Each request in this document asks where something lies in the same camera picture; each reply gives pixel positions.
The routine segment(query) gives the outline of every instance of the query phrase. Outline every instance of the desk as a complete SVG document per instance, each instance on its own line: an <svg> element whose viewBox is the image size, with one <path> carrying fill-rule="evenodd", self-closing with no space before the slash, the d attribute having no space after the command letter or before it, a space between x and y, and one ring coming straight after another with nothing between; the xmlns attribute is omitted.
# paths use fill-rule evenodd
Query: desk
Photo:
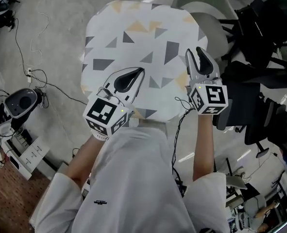
<svg viewBox="0 0 287 233"><path fill-rule="evenodd" d="M168 122L188 100L185 53L207 48L207 37L186 10L134 1L113 1L86 29L81 88L97 92L115 71L142 67L145 78L134 101L135 117Z"/></svg>

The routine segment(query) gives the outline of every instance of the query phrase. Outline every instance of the brown carpet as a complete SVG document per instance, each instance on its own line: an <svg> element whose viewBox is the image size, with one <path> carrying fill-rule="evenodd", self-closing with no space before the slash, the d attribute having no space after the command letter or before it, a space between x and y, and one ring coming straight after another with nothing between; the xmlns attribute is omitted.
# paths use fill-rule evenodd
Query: brown carpet
<svg viewBox="0 0 287 233"><path fill-rule="evenodd" d="M29 217L49 183L37 169L27 181L6 162L0 168L0 232L32 232Z"/></svg>

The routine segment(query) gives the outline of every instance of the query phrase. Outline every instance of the gray triangle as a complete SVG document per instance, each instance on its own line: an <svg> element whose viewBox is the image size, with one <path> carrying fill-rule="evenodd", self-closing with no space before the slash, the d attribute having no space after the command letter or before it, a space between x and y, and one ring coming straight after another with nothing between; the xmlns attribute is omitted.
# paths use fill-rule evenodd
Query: gray triangle
<svg viewBox="0 0 287 233"><path fill-rule="evenodd" d="M94 59L94 70L105 70L114 60Z"/></svg>
<svg viewBox="0 0 287 233"><path fill-rule="evenodd" d="M180 44L177 42L172 42L172 41L167 42L164 65L178 55L179 45Z"/></svg>
<svg viewBox="0 0 287 233"><path fill-rule="evenodd" d="M152 116L156 111L154 110L147 110L145 113L145 118L148 118L149 116Z"/></svg>
<svg viewBox="0 0 287 233"><path fill-rule="evenodd" d="M94 48L85 48L85 56L89 54L90 51L92 51Z"/></svg>
<svg viewBox="0 0 287 233"><path fill-rule="evenodd" d="M158 84L155 82L155 80L150 76L150 84L149 84L150 88L157 88L159 89Z"/></svg>
<svg viewBox="0 0 287 233"><path fill-rule="evenodd" d="M140 62L144 63L152 63L153 60L153 52L149 53L146 57L144 57Z"/></svg>
<svg viewBox="0 0 287 233"><path fill-rule="evenodd" d="M156 7L161 6L161 4L157 4L157 3L152 3L152 9L155 9Z"/></svg>
<svg viewBox="0 0 287 233"><path fill-rule="evenodd" d="M186 66L186 57L179 55L180 59L182 60L182 62L184 63L184 65Z"/></svg>
<svg viewBox="0 0 287 233"><path fill-rule="evenodd" d="M124 31L123 42L125 43L134 43L134 41L129 37L128 34Z"/></svg>
<svg viewBox="0 0 287 233"><path fill-rule="evenodd" d="M145 118L145 113L146 113L146 109L140 109L140 108L136 108L138 110L138 112Z"/></svg>
<svg viewBox="0 0 287 233"><path fill-rule="evenodd" d="M106 46L106 48L112 48L112 49L114 49L114 48L116 48L117 43L118 43L118 38L116 37L113 41L111 41L111 42L108 44L108 46Z"/></svg>
<svg viewBox="0 0 287 233"><path fill-rule="evenodd" d="M173 79L170 79L170 78L163 78L163 79L162 79L162 88L163 88L165 85L169 84L172 80L173 80Z"/></svg>
<svg viewBox="0 0 287 233"><path fill-rule="evenodd" d="M161 28L156 28L155 29L155 39L159 37L161 34L165 33L168 29L161 29Z"/></svg>
<svg viewBox="0 0 287 233"><path fill-rule="evenodd" d="M83 64L82 72L84 71L86 66L87 66L87 64Z"/></svg>
<svg viewBox="0 0 287 233"><path fill-rule="evenodd" d="M201 28L199 28L199 31L198 31L198 40L201 40L205 37L205 33L202 31Z"/></svg>
<svg viewBox="0 0 287 233"><path fill-rule="evenodd" d="M85 40L85 47L87 46L87 44L94 38L94 36L88 36L86 37L86 40Z"/></svg>

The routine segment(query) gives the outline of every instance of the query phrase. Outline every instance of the geometric patterned tablecloth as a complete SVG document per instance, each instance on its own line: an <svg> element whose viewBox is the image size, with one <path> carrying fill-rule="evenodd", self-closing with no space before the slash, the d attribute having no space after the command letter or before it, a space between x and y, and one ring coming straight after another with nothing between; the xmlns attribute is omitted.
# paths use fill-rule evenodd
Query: geometric patterned tablecloth
<svg viewBox="0 0 287 233"><path fill-rule="evenodd" d="M97 92L112 72L145 69L134 100L135 117L167 122L185 110L174 98L187 99L185 52L207 48L207 37L185 10L166 5L113 1L91 18L81 87Z"/></svg>

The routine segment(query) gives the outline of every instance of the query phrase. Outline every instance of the concrete floor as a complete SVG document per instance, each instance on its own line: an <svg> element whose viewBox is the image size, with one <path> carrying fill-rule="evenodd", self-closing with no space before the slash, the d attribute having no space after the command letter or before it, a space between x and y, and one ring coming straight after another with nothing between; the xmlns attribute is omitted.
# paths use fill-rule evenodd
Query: concrete floor
<svg viewBox="0 0 287 233"><path fill-rule="evenodd" d="M33 65L33 69L41 68L48 75L48 82L57 85L71 97L83 101L87 98L81 91L80 60L84 53L85 28L90 18L104 5L113 0L20 0L14 5L16 17L19 19L17 40L21 47L25 64ZM243 7L252 0L229 0L234 9ZM172 0L155 0L155 3L168 4ZM47 25L47 29L38 34ZM28 87L27 77L23 74L22 60L15 43L15 32L8 32L6 28L0 30L0 71L5 80L5 90L14 92ZM39 52L31 52L30 44L33 39L33 50L41 50L43 61ZM36 73L39 79L44 80L41 72ZM38 85L35 80L31 87ZM26 129L34 136L42 136L51 150L47 158L56 166L61 161L70 162L72 149L79 148L91 135L89 128L83 120L82 113L85 106L69 100L54 87L45 88L50 106L48 109L36 108L26 123ZM263 88L266 95L277 102L282 100L287 105L287 89L268 90ZM179 119L167 124L170 146L177 130ZM197 116L190 113L183 122L177 147L177 160L192 153L196 144ZM255 158L257 147L244 145L244 133L235 133L233 128L224 132L214 129L214 142L216 163L218 170L227 172L225 158L229 157L232 168L243 165L246 177L259 167ZM271 152L279 153L272 143L263 141L264 147L270 147ZM237 159L246 151L251 153L239 163ZM282 163L273 155L262 157L260 163L269 159L261 169L253 175L251 183L264 194L270 191L270 183L281 173ZM178 162L176 168L186 183L191 182L193 158Z"/></svg>

